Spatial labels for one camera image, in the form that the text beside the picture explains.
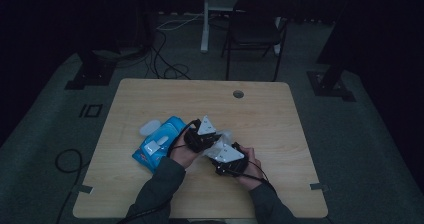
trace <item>hand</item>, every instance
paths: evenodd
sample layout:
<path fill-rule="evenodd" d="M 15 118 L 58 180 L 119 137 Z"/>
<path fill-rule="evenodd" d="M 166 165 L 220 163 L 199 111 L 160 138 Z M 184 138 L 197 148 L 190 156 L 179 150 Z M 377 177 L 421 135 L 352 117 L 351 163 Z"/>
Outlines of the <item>hand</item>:
<path fill-rule="evenodd" d="M 242 152 L 249 157 L 249 164 L 244 171 L 244 174 L 257 177 L 259 179 L 263 178 L 263 173 L 261 170 L 261 161 L 255 158 L 255 150 L 253 148 L 245 148 L 240 146 Z M 255 189 L 262 184 L 259 180 L 255 180 L 245 176 L 236 177 L 237 181 L 244 186 L 248 191 Z"/>
<path fill-rule="evenodd" d="M 200 155 L 200 153 L 193 152 L 190 148 L 187 147 L 187 143 L 184 141 L 184 135 L 187 132 L 184 131 L 178 141 L 173 146 L 171 155 L 169 156 L 172 160 L 176 161 L 178 164 L 187 169 L 194 159 Z"/>

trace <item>floor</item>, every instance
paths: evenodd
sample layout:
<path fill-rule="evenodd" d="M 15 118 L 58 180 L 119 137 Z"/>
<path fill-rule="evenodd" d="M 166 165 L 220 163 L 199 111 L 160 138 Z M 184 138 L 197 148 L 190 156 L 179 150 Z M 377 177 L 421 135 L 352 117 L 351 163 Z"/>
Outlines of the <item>floor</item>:
<path fill-rule="evenodd" d="M 118 219 L 77 219 L 72 215 L 76 194 L 71 194 L 76 173 L 60 172 L 55 161 L 66 149 L 77 149 L 90 160 L 106 120 L 114 93 L 123 78 L 179 78 L 168 65 L 190 79 L 223 80 L 225 59 L 220 57 L 226 21 L 211 19 L 209 51 L 200 52 L 201 20 L 194 16 L 161 16 L 169 23 L 156 36 L 151 55 L 121 60 L 108 86 L 65 90 L 77 73 L 77 55 L 66 60 L 51 77 L 38 99 L 0 149 L 0 223 L 116 223 Z M 342 80 L 356 102 L 314 95 L 307 71 L 325 72 L 316 60 L 332 26 L 291 24 L 277 81 L 290 85 L 318 177 L 328 188 L 324 196 L 328 218 L 301 219 L 301 223 L 424 223 L 424 197 L 405 167 L 396 145 L 364 90 L 360 78 L 344 72 Z M 134 48 L 122 50 L 124 54 Z M 98 51 L 107 59 L 121 56 Z M 261 53 L 233 56 L 230 79 L 268 81 L 276 57 Z M 102 105 L 96 118 L 81 116 L 84 105 Z M 75 169 L 75 155 L 60 159 L 62 168 Z M 82 183 L 86 169 L 80 178 Z M 255 220 L 225 220 L 229 224 Z"/>

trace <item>dark background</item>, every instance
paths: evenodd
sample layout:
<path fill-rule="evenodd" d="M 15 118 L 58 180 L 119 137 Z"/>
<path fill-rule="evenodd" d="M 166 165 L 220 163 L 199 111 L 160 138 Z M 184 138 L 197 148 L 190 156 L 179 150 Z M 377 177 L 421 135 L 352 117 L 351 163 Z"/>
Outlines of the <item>dark background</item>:
<path fill-rule="evenodd" d="M 318 61 L 361 77 L 424 189 L 424 1 L 302 1 L 305 21 L 337 23 Z M 0 143 L 71 54 L 146 45 L 144 13 L 202 10 L 203 0 L 0 0 Z"/>

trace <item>blue plastic bag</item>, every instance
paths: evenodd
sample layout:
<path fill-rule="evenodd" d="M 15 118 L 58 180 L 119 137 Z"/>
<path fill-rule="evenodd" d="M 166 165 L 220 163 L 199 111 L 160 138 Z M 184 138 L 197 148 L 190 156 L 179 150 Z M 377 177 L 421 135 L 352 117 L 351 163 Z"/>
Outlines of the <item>blue plastic bag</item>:
<path fill-rule="evenodd" d="M 134 152 L 132 157 L 146 166 L 152 173 L 163 156 L 168 153 L 169 146 L 178 137 L 186 124 L 178 117 L 172 116 L 156 131 L 148 135 Z"/>

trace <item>chair leg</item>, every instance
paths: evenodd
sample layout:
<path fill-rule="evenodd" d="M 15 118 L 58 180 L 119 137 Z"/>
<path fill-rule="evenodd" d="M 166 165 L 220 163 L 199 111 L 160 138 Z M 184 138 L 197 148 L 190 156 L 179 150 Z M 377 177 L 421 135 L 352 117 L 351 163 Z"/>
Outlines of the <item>chair leg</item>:
<path fill-rule="evenodd" d="M 275 67 L 274 77 L 272 79 L 272 82 L 275 82 L 275 80 L 277 80 L 278 71 L 280 69 L 281 57 L 283 56 L 283 47 L 284 47 L 285 40 L 286 40 L 286 31 L 284 30 L 283 37 L 281 38 L 281 43 L 280 43 L 280 53 L 278 53 L 277 65 Z"/>
<path fill-rule="evenodd" d="M 227 32 L 227 35 L 225 36 L 225 42 L 224 42 L 224 46 L 222 47 L 222 51 L 221 51 L 221 57 L 223 57 L 224 56 L 224 52 L 225 52 L 225 49 L 226 49 L 226 47 L 227 47 L 227 42 L 228 42 L 228 32 Z"/>
<path fill-rule="evenodd" d="M 262 57 L 265 57 L 265 55 L 268 53 L 269 49 L 271 49 L 272 46 L 268 46 L 268 48 L 265 50 L 264 54 L 262 54 Z"/>
<path fill-rule="evenodd" d="M 230 58 L 231 58 L 231 40 L 227 40 L 228 48 L 227 48 L 227 72 L 225 74 L 225 80 L 228 81 L 230 76 Z"/>

